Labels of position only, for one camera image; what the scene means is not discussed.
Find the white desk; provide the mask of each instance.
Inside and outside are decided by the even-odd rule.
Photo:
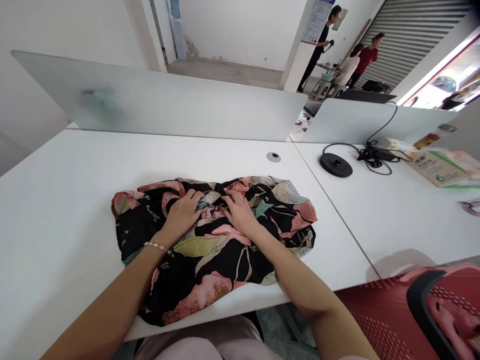
[[[480,218],[458,204],[480,198],[480,190],[437,188],[403,162],[389,164],[392,175],[378,175],[345,145],[327,150],[353,168],[339,178],[318,163],[325,144],[295,146],[382,278],[480,254]]]
[[[378,279],[293,143],[68,129],[0,178],[0,358],[38,359],[122,271],[115,192],[250,175],[290,179],[311,200],[316,242],[302,260],[333,290]],[[278,284],[248,284],[169,326],[137,318],[127,340],[287,301]]]

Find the white stool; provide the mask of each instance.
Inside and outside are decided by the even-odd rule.
[[[336,98],[338,95],[340,95],[341,93],[343,93],[345,90],[348,89],[348,86],[347,85],[334,85],[331,90],[333,90],[331,92],[331,95],[329,96],[329,98]]]
[[[316,83],[315,87],[313,88],[313,91],[311,92],[311,95],[317,101],[318,99],[325,99],[325,96],[329,93],[330,86],[332,86],[332,83],[329,81],[323,81],[323,80],[318,80]]]

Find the cardboard box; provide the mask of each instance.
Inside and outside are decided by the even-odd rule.
[[[384,137],[378,141],[376,146],[380,149],[388,150],[392,155],[407,161],[410,160],[408,157],[411,158],[412,154],[419,152],[419,150],[412,144],[391,137]]]
[[[480,162],[464,151],[421,151],[408,165],[439,188],[480,189]]]

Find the pearl bracelet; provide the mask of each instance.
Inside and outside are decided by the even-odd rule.
[[[167,249],[165,246],[163,245],[158,245],[157,243],[154,243],[154,242],[146,242],[143,244],[143,246],[147,246],[147,245],[150,245],[150,246],[153,246],[155,248],[159,248],[160,250],[163,250],[164,252],[166,252],[168,255],[170,255],[172,258],[174,257],[174,253],[171,252],[169,249]]]

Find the hand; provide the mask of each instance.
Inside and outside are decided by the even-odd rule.
[[[226,194],[228,196],[221,197],[228,205],[228,210],[222,209],[223,213],[235,229],[252,240],[264,227],[255,218],[245,196],[234,190],[228,190]]]
[[[198,220],[202,209],[197,210],[197,205],[204,196],[201,191],[188,190],[184,197],[171,206],[165,224],[153,236],[151,242],[172,247]]]

